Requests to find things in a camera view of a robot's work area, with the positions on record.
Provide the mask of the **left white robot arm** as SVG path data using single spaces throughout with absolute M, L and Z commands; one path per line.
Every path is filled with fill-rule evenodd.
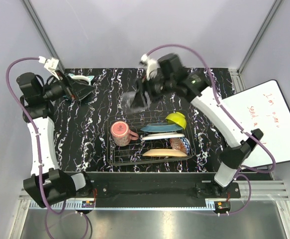
M 23 181 L 24 190 L 41 208 L 77 195 L 88 197 L 93 192 L 89 176 L 85 172 L 69 175 L 59 168 L 53 102 L 62 97 L 83 100 L 92 92 L 94 77 L 57 71 L 44 81 L 41 76 L 27 72 L 16 82 L 23 93 L 20 103 L 32 144 L 32 169 L 30 178 Z

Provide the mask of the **yellow-green bowl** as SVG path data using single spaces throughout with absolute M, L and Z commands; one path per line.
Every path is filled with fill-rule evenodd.
M 186 116 L 184 114 L 182 114 L 181 112 L 170 113 L 166 116 L 165 120 L 168 123 L 177 124 L 182 129 L 186 129 L 186 127 L 187 127 Z

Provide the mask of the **pink cup brown lid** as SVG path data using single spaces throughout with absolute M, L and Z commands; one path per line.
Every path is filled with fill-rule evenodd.
M 117 146 L 127 146 L 132 140 L 137 140 L 139 135 L 130 130 L 124 121 L 116 121 L 110 127 L 110 132 Z

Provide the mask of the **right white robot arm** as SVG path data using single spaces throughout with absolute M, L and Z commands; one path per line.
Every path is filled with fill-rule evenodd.
M 170 53 L 158 60 L 144 54 L 140 64 L 145 68 L 145 76 L 136 80 L 136 91 L 129 105 L 131 110 L 147 109 L 163 95 L 175 93 L 206 115 L 228 144 L 220 155 L 221 164 L 211 185 L 213 195 L 225 196 L 244 160 L 260 144 L 263 132 L 243 130 L 223 109 L 224 104 L 214 91 L 211 79 L 201 71 L 189 73 L 177 54 Z

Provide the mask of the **wire dish rack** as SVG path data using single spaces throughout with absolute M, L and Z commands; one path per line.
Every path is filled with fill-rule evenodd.
M 175 111 L 146 111 L 134 114 L 124 114 L 121 116 L 111 116 L 107 121 L 108 128 L 116 121 L 126 122 L 130 129 L 140 137 L 151 134 L 150 132 L 143 132 L 141 128 L 151 123 L 162 123 L 166 116 Z M 190 152 L 186 157 L 147 157 L 143 153 L 150 149 L 172 149 L 170 139 L 158 139 L 142 141 L 141 138 L 136 141 L 131 141 L 127 146 L 117 146 L 110 133 L 107 134 L 107 161 L 114 166 L 138 165 L 138 164 L 153 164 L 172 161 L 188 160 L 195 156 L 195 144 L 191 126 L 191 120 L 186 117 L 187 127 L 177 131 L 182 133 L 190 142 Z

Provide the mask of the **red patterned bowl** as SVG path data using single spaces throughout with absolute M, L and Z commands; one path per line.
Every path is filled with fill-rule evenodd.
M 180 137 L 180 138 L 171 138 L 170 144 L 172 149 L 179 150 L 186 155 L 190 152 L 190 142 L 186 137 Z

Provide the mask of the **teal scalloped plate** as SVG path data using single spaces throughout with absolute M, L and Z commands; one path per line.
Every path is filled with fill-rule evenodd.
M 151 123 L 141 128 L 143 132 L 154 132 L 154 133 L 161 133 L 161 132 L 174 132 L 182 130 L 183 128 L 177 124 L 168 124 L 165 122 L 162 123 Z

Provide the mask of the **orange floral plate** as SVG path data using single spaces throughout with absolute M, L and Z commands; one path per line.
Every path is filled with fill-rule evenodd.
M 150 149 L 143 153 L 147 157 L 186 157 L 187 154 L 175 149 Z

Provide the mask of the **white watermelon pattern plate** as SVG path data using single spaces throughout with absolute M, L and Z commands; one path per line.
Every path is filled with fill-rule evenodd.
M 177 132 L 166 132 L 166 133 L 149 134 L 147 136 L 142 137 L 141 140 L 147 141 L 147 140 L 170 139 L 170 138 L 181 138 L 181 137 L 185 137 L 185 135 L 182 133 L 177 133 Z

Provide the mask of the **clear glass cup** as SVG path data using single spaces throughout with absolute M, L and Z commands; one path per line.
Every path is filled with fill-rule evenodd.
M 122 94 L 122 97 L 121 97 L 122 109 L 124 109 L 125 111 L 130 110 L 130 107 L 134 101 L 135 95 L 136 95 L 136 91 L 125 92 Z

